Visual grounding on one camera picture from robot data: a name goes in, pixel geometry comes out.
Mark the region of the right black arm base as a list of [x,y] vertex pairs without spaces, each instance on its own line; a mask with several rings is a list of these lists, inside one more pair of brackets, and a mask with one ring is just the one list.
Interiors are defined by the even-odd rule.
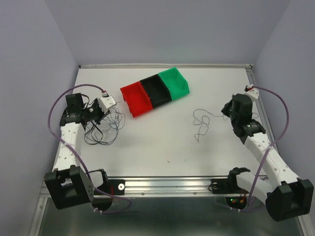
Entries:
[[247,194],[249,191],[240,188],[237,185],[237,175],[242,173],[250,173],[251,171],[245,167],[235,167],[229,171],[226,178],[212,178],[208,186],[208,190],[213,194],[238,194],[237,197],[225,197],[226,206],[228,209],[236,212],[254,212],[259,208],[249,208]]

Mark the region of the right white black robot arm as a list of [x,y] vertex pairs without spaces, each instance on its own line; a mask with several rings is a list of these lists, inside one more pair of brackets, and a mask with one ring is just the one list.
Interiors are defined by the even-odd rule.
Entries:
[[259,162],[256,174],[247,168],[233,168],[226,186],[232,192],[244,189],[250,197],[264,203],[268,214],[277,222],[311,210],[314,186],[301,179],[281,158],[263,126],[252,117],[253,97],[233,95],[222,113],[230,118],[234,134]]

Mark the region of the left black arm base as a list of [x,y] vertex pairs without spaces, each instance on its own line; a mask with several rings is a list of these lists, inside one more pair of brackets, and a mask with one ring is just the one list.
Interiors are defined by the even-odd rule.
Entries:
[[124,179],[109,179],[104,169],[89,171],[94,187],[106,193],[105,195],[94,190],[92,207],[94,212],[105,213],[113,206],[114,200],[123,200],[125,195],[126,181]]

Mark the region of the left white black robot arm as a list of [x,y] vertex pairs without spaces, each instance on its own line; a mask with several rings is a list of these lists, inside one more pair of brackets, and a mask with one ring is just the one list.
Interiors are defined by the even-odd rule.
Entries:
[[61,135],[57,160],[53,170],[46,173],[44,181],[57,209],[90,203],[94,190],[103,194],[109,190],[109,181],[97,177],[93,183],[86,167],[81,164],[81,147],[89,122],[100,124],[116,101],[108,93],[96,98],[87,107],[81,93],[67,95],[66,108],[60,120]]

